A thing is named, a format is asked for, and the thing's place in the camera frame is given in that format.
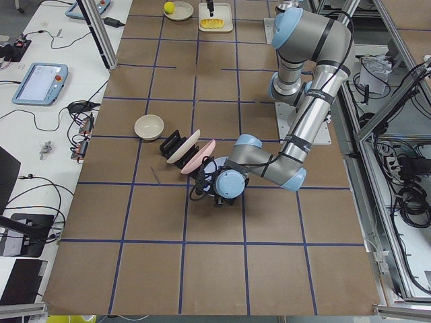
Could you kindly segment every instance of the yellow object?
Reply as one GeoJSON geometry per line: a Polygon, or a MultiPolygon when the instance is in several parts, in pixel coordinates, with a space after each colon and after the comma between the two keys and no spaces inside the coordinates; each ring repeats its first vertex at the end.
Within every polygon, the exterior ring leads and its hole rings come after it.
{"type": "Polygon", "coordinates": [[[170,1],[166,2],[164,4],[163,10],[168,15],[170,15],[171,13],[174,13],[174,11],[175,11],[175,4],[173,2],[170,2],[170,1]]]}
{"type": "Polygon", "coordinates": [[[207,29],[223,28],[224,20],[219,18],[208,18],[201,20],[201,27],[207,29]]]}
{"type": "Polygon", "coordinates": [[[48,316],[46,323],[96,323],[97,316],[48,316]]]}

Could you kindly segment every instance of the white plate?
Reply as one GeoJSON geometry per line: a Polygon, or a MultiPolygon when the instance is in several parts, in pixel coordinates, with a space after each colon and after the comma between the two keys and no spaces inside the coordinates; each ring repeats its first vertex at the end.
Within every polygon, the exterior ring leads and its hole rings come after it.
{"type": "Polygon", "coordinates": [[[207,4],[201,2],[199,4],[199,19],[198,19],[199,30],[203,32],[230,32],[234,29],[234,24],[232,23],[232,11],[230,10],[229,3],[214,3],[214,16],[209,16],[209,11],[207,4]],[[224,20],[224,26],[222,28],[202,28],[201,20],[208,18],[219,18],[224,20]]]}
{"type": "Polygon", "coordinates": [[[184,1],[174,1],[175,10],[174,13],[167,14],[163,11],[164,15],[171,20],[180,22],[181,20],[186,20],[193,15],[194,9],[190,3],[184,1]]]}
{"type": "Polygon", "coordinates": [[[197,129],[168,159],[168,164],[177,162],[199,140],[201,131],[197,129]]]}

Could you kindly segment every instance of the table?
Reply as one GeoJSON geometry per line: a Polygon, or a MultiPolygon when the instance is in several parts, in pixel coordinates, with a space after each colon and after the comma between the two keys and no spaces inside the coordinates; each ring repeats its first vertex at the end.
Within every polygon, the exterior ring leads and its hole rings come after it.
{"type": "MultiPolygon", "coordinates": [[[[105,14],[125,22],[130,5],[131,0],[113,1],[105,14]]],[[[58,3],[43,3],[34,14],[24,33],[48,30],[55,36],[59,34],[60,38],[55,38],[54,46],[67,45],[88,33],[89,30],[84,21],[71,20],[65,16],[66,9],[67,7],[58,3]]],[[[117,49],[123,28],[115,29],[107,26],[106,29],[112,45],[117,49]]],[[[17,85],[2,85],[0,87],[2,97],[0,116],[20,108],[35,113],[36,122],[40,128],[54,129],[57,125],[59,111],[72,101],[87,100],[109,78],[109,72],[105,69],[90,35],[76,42],[73,46],[60,50],[50,49],[51,38],[46,33],[32,34],[28,38],[33,42],[21,62],[12,63],[7,69],[0,71],[0,79],[21,81],[33,62],[62,63],[69,66],[69,76],[65,88],[52,106],[17,106],[11,103],[17,85]]],[[[103,91],[104,88],[94,96],[94,102],[101,101],[103,91]]],[[[0,145],[21,161],[20,174],[32,173],[35,176],[46,177],[56,184],[61,184],[74,191],[81,166],[76,161],[70,160],[70,144],[66,136],[70,123],[71,119],[68,117],[68,113],[62,112],[59,130],[49,133],[41,132],[35,129],[33,117],[30,114],[14,112],[0,120],[0,145]],[[47,141],[52,141],[53,151],[45,156],[44,160],[40,160],[38,153],[40,146],[47,141]]],[[[77,126],[72,127],[71,134],[77,133],[77,130],[77,126]]],[[[42,180],[18,180],[12,196],[39,184],[46,184],[46,182],[42,180]]],[[[64,191],[62,196],[61,210],[67,215],[72,198],[69,193],[64,191]]],[[[58,197],[54,188],[44,187],[33,190],[14,201],[10,206],[23,205],[56,207],[58,197]]],[[[46,209],[25,210],[28,213],[47,213],[46,211],[46,209]]],[[[4,215],[10,216],[12,213],[15,212],[9,210],[4,215]]],[[[57,249],[58,245],[48,244],[39,258],[48,262],[39,290],[41,294],[46,289],[57,249]]],[[[3,293],[14,262],[15,258],[0,257],[0,295],[3,293]]],[[[41,296],[38,296],[36,301],[41,301],[41,296]]]]}
{"type": "Polygon", "coordinates": [[[134,1],[51,279],[52,314],[368,315],[379,302],[336,136],[313,147],[298,193],[252,177],[234,206],[188,193],[193,181],[158,151],[201,130],[228,155],[241,133],[279,149],[267,86],[265,1],[228,1],[234,31],[198,31],[156,0],[134,1]],[[133,133],[142,114],[162,138],[133,133]]]}

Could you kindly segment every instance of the monitor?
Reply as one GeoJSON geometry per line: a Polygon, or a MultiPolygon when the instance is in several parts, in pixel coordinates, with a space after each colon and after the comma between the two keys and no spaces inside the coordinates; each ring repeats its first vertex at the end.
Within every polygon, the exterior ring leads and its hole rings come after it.
{"type": "Polygon", "coordinates": [[[18,179],[21,163],[0,147],[0,165],[0,215],[2,215],[18,179]]]}

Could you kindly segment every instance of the pink plate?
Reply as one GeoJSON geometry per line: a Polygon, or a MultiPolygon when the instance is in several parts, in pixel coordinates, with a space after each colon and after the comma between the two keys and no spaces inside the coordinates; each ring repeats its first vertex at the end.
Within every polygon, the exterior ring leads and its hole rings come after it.
{"type": "Polygon", "coordinates": [[[212,139],[205,146],[200,149],[196,155],[189,160],[189,162],[181,170],[181,174],[190,174],[193,170],[198,168],[202,164],[202,159],[212,154],[216,147],[216,141],[212,139]]]}

